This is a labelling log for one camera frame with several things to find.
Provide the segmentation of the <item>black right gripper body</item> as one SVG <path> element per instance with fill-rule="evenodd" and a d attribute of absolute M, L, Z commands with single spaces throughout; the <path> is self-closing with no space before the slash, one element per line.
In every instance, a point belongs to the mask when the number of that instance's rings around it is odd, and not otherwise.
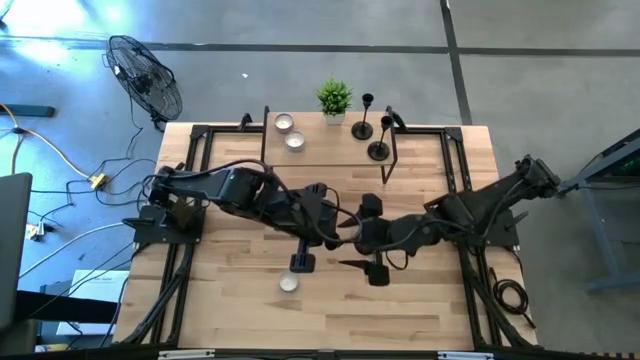
<path fill-rule="evenodd" d="M 369 274 L 365 275 L 367 281 L 371 286 L 387 286 L 390 284 L 390 271 L 384 264 L 383 254 L 401 250 L 406 259 L 414 257 L 423 239 L 425 216 L 410 214 L 386 220 L 382 217 L 382 200 L 373 193 L 362 196 L 357 213 L 370 217 L 362 225 L 361 238 L 355 244 L 358 253 L 373 256 L 372 260 L 368 260 L 371 265 Z"/>

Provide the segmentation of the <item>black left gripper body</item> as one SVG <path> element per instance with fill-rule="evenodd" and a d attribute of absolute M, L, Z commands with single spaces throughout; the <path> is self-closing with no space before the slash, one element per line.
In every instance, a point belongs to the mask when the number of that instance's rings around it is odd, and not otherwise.
<path fill-rule="evenodd" d="M 328 250 L 340 246 L 336 233 L 336 223 L 340 208 L 339 193 L 324 183 L 315 183 L 304 189 L 304 195 L 316 196 L 320 203 L 315 213 L 316 220 L 307 220 L 308 233 L 298 240 L 298 248 L 291 256 L 289 270 L 293 273 L 312 273 L 315 268 L 315 256 L 311 247 L 324 245 Z"/>

